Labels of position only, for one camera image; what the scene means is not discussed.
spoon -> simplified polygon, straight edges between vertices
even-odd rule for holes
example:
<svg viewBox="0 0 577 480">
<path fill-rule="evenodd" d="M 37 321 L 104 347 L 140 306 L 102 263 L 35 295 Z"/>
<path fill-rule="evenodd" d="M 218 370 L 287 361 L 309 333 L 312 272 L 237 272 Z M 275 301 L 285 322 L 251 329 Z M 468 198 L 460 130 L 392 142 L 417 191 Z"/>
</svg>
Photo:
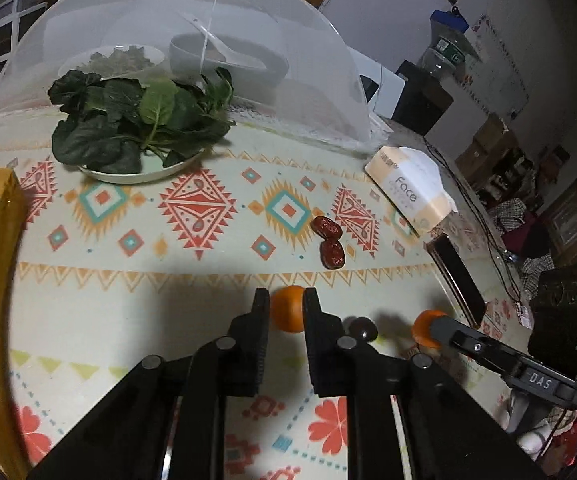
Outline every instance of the spoon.
<svg viewBox="0 0 577 480">
<path fill-rule="evenodd" d="M 217 38 L 211 31 L 209 31 L 204 24 L 200 22 L 192 14 L 182 14 L 182 17 L 187 20 L 193 27 L 195 27 L 198 31 L 206 34 L 208 39 L 213 44 L 213 46 L 217 49 L 222 56 L 224 56 L 225 62 L 232 65 L 242 66 L 246 68 L 257 68 L 261 70 L 266 69 L 266 65 L 262 63 L 256 57 L 248 56 L 247 54 L 242 54 L 241 52 L 235 52 L 232 48 L 227 46 L 222 40 Z"/>
</svg>

small orange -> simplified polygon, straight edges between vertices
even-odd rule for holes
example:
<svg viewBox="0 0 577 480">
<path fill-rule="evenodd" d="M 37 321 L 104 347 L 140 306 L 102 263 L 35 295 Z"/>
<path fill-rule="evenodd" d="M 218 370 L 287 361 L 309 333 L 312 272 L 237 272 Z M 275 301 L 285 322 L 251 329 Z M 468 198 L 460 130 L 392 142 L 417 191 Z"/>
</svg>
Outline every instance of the small orange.
<svg viewBox="0 0 577 480">
<path fill-rule="evenodd" d="M 446 316 L 446 313 L 440 310 L 425 310 L 419 314 L 412 325 L 412 338 L 415 342 L 426 348 L 441 348 L 440 343 L 430 336 L 430 325 L 442 316 Z"/>
<path fill-rule="evenodd" d="M 270 316 L 283 332 L 303 332 L 303 286 L 289 285 L 276 290 L 270 297 Z"/>
</svg>

plate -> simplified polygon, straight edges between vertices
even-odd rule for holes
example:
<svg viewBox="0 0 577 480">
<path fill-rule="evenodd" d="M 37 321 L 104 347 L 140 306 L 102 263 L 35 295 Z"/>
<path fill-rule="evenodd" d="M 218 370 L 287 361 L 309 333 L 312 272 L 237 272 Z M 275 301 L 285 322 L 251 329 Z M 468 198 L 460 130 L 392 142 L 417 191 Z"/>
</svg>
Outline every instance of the plate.
<svg viewBox="0 0 577 480">
<path fill-rule="evenodd" d="M 201 150 L 189 159 L 173 164 L 168 168 L 162 167 L 162 160 L 155 155 L 155 153 L 142 153 L 142 169 L 144 170 L 142 173 L 102 173 L 101 171 L 88 170 L 83 166 L 78 167 L 83 174 L 96 180 L 101 180 L 102 182 L 108 182 L 109 184 L 144 184 L 145 182 L 153 182 L 171 176 L 172 174 L 179 173 L 190 166 L 194 161 L 198 160 L 203 152 L 204 150 Z"/>
<path fill-rule="evenodd" d="M 110 56 L 116 48 L 123 50 L 124 52 L 128 51 L 129 46 L 136 46 L 137 48 L 144 49 L 144 57 L 148 59 L 152 66 L 145 67 L 142 70 L 137 70 L 135 72 L 126 72 L 123 74 L 113 74 L 111 76 L 102 77 L 102 79 L 108 79 L 110 77 L 126 77 L 127 75 L 137 74 L 143 72 L 143 70 L 150 70 L 155 66 L 159 65 L 162 61 L 164 61 L 164 53 L 155 48 L 154 46 L 149 45 L 102 45 L 97 48 L 92 48 L 91 50 L 87 50 L 86 52 L 82 52 L 81 54 L 77 54 L 76 56 L 68 58 L 63 65 L 57 70 L 57 75 L 59 77 L 63 76 L 69 70 L 75 70 L 77 67 L 81 65 L 87 64 L 91 60 L 92 54 L 99 52 L 102 56 L 108 57 Z"/>
</svg>

tissue pack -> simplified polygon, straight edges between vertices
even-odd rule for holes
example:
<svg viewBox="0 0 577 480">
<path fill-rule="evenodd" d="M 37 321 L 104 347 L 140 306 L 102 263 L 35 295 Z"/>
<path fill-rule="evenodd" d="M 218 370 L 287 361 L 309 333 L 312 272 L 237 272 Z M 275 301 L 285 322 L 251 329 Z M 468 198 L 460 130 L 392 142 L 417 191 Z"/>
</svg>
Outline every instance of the tissue pack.
<svg viewBox="0 0 577 480">
<path fill-rule="evenodd" d="M 444 190 L 439 168 L 424 152 L 385 146 L 366 165 L 366 173 L 409 221 L 418 235 L 457 211 Z"/>
</svg>

black phone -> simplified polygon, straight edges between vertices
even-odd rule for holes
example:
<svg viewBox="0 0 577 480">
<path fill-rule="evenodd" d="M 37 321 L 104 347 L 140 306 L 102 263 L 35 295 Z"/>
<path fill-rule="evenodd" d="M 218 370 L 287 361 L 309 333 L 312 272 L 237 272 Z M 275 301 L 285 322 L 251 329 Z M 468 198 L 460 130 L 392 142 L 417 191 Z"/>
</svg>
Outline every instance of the black phone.
<svg viewBox="0 0 577 480">
<path fill-rule="evenodd" d="M 426 244 L 426 250 L 446 278 L 468 324 L 479 328 L 486 313 L 486 303 L 448 236 L 441 234 Z"/>
</svg>

